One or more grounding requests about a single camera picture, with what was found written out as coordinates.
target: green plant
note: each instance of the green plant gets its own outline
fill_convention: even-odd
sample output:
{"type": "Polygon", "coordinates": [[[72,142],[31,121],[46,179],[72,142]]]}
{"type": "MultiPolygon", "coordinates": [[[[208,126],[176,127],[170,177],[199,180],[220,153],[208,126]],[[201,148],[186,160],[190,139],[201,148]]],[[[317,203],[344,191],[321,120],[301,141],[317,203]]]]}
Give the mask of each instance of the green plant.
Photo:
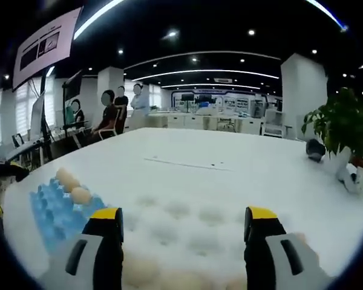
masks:
{"type": "Polygon", "coordinates": [[[347,146],[355,156],[363,156],[363,102],[353,90],[341,89],[325,105],[309,112],[304,117],[303,133],[310,123],[329,153],[337,154],[347,146]]]}

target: egg carton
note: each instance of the egg carton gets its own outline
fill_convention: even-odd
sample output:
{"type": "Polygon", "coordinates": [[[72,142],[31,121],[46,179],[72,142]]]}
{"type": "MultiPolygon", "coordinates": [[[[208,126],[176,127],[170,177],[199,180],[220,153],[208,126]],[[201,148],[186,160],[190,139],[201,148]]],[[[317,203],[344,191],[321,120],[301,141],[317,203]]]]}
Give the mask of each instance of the egg carton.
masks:
{"type": "Polygon", "coordinates": [[[88,205],[75,204],[56,178],[30,193],[31,208],[46,250],[51,253],[64,240],[82,232],[95,211],[106,208],[101,198],[92,195],[88,205]]]}

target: tabletop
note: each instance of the tabletop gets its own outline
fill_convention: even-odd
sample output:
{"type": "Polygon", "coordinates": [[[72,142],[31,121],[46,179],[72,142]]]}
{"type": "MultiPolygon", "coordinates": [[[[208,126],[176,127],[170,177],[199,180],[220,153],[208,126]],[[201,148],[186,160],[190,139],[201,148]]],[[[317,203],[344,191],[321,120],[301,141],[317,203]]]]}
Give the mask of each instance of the tabletop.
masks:
{"type": "Polygon", "coordinates": [[[287,232],[304,233],[330,276],[345,268],[363,239],[363,199],[309,160],[304,143],[146,128],[65,155],[7,189],[5,235],[34,277],[47,269],[48,254],[28,194],[60,167],[105,204],[123,208],[124,251],[155,257],[164,268],[205,271],[218,279],[245,273],[247,206],[268,208],[287,232]],[[168,246],[158,243],[164,238],[168,246]]]}

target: potted plant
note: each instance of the potted plant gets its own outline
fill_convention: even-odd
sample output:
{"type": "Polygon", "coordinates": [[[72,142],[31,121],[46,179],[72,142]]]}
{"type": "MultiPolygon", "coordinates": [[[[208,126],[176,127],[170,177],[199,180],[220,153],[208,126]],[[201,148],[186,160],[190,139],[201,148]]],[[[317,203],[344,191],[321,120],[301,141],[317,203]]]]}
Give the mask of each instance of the potted plant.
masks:
{"type": "Polygon", "coordinates": [[[363,102],[352,89],[341,89],[325,105],[309,112],[304,117],[303,133],[310,123],[329,153],[324,158],[329,172],[338,176],[352,155],[363,157],[363,102]]]}

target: black ceiling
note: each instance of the black ceiling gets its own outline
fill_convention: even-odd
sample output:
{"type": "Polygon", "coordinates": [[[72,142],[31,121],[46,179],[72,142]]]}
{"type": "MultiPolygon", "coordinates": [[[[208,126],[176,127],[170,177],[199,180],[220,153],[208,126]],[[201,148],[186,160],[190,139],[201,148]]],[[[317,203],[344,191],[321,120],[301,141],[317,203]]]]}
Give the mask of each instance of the black ceiling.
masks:
{"type": "MultiPolygon", "coordinates": [[[[109,1],[84,1],[77,27],[109,1]]],[[[197,63],[191,62],[191,56],[178,56],[135,66],[126,70],[127,77],[134,79],[185,69],[232,69],[281,77],[280,65],[296,52],[324,65],[332,90],[350,85],[347,82],[363,87],[363,70],[358,71],[363,64],[362,1],[319,2],[347,24],[348,31],[340,32],[336,23],[305,0],[125,0],[98,18],[74,41],[71,57],[56,65],[56,75],[69,77],[89,67],[93,68],[91,74],[97,74],[111,65],[126,68],[173,54],[226,50],[266,54],[281,60],[241,54],[196,54],[197,63]],[[178,31],[174,40],[164,39],[170,29],[178,31]],[[248,36],[249,29],[256,31],[255,36],[248,36]],[[123,55],[118,54],[119,48],[123,48],[123,55]],[[313,49],[318,51],[316,55],[311,53],[313,49]],[[342,73],[353,74],[355,79],[342,78],[342,73]]],[[[27,22],[18,41],[82,3],[81,0],[56,1],[54,9],[49,9],[43,17],[39,13],[36,22],[27,22]]],[[[8,58],[9,74],[14,51],[8,58]]],[[[237,79],[239,85],[260,86],[263,92],[281,93],[281,80],[247,74],[201,72],[156,77],[145,82],[174,85],[184,79],[188,83],[202,83],[213,77],[237,79]]]]}

